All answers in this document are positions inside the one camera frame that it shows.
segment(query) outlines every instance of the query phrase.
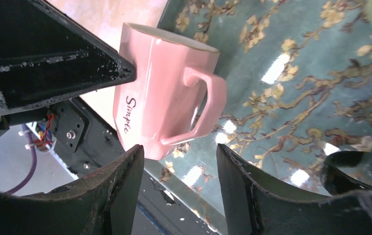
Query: tray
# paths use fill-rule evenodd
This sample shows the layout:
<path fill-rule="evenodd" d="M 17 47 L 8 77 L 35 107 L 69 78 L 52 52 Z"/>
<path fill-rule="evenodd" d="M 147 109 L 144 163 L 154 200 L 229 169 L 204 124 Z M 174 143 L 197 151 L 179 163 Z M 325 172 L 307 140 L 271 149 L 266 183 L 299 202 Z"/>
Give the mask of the tray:
<path fill-rule="evenodd" d="M 220 50 L 215 73 L 227 82 L 227 105 L 211 135 L 146 170 L 220 234 L 217 143 L 328 194 L 325 157 L 372 148 L 372 26 L 363 2 L 169 0 L 158 27 Z"/>

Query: pink mug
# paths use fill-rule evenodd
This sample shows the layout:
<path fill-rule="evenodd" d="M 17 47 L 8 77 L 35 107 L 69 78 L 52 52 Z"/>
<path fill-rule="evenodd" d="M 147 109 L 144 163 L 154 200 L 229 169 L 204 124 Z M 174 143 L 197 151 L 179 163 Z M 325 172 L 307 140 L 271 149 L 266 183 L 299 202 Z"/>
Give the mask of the pink mug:
<path fill-rule="evenodd" d="M 159 160 L 177 144 L 211 133 L 226 104 L 226 83 L 213 74 L 216 48 L 124 23 L 119 54 L 137 68 L 134 82 L 115 87 L 113 117 L 125 150 L 141 144 L 146 158 Z"/>

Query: bolt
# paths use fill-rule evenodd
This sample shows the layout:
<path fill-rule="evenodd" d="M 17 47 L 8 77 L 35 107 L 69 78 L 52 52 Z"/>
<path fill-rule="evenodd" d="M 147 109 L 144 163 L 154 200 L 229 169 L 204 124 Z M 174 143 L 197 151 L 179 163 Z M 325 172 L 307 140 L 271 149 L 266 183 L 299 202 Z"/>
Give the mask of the bolt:
<path fill-rule="evenodd" d="M 74 139 L 76 137 L 76 133 L 73 130 L 70 130 L 68 133 L 66 133 L 66 137 L 68 139 Z"/>

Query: mug rim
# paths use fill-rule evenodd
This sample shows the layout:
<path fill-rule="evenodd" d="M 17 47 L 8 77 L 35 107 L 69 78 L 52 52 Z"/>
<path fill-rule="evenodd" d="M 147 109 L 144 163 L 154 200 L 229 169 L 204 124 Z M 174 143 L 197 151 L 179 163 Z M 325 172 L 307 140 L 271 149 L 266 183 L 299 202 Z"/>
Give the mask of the mug rim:
<path fill-rule="evenodd" d="M 137 32 L 149 35 L 151 37 L 160 39 L 160 40 L 165 41 L 165 42 L 170 43 L 170 44 L 184 46 L 184 47 L 188 47 L 188 48 L 192 48 L 192 49 L 196 49 L 196 50 L 200 50 L 200 51 L 206 51 L 206 52 L 210 52 L 210 53 L 220 53 L 219 49 L 217 49 L 216 47 L 209 46 L 209 45 L 204 44 L 202 42 L 196 41 L 196 40 L 188 38 L 188 37 L 184 37 L 184 36 L 179 35 L 179 34 L 175 34 L 175 33 L 170 32 L 170 31 L 166 31 L 166 30 L 163 30 L 163 29 L 160 29 L 160 28 L 154 28 L 154 27 L 151 27 L 151 26 L 148 26 L 148 25 L 137 24 L 137 23 L 125 22 L 124 24 L 127 25 L 128 27 L 132 28 L 133 30 L 137 31 Z M 184 38 L 184 40 L 190 41 L 191 43 L 201 44 L 202 47 L 206 47 L 208 49 L 197 48 L 197 47 L 194 47 L 194 46 L 191 46 L 191 45 L 186 45 L 186 44 L 181 43 L 181 42 L 176 42 L 176 41 L 170 40 L 168 38 L 164 38 L 164 37 L 152 34 L 150 32 L 146 32 L 145 30 L 142 30 L 141 28 L 146 28 L 146 29 L 150 29 L 150 30 L 155 30 L 155 31 L 163 32 L 163 33 L 172 34 L 172 35 L 175 35 L 176 37 L 182 37 L 182 38 Z"/>

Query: gray floor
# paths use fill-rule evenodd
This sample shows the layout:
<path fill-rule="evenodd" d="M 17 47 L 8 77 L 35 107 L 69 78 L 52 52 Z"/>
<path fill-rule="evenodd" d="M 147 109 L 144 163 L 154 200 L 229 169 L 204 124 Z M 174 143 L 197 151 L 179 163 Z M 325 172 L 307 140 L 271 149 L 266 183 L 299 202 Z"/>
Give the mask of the gray floor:
<path fill-rule="evenodd" d="M 0 191 L 4 192 L 20 183 L 28 174 L 31 154 L 24 148 L 25 137 L 18 132 L 21 126 L 12 126 L 0 137 Z M 37 167 L 30 182 L 15 195 L 23 196 L 50 190 L 72 181 L 72 177 L 62 168 L 50 153 L 37 152 Z"/>

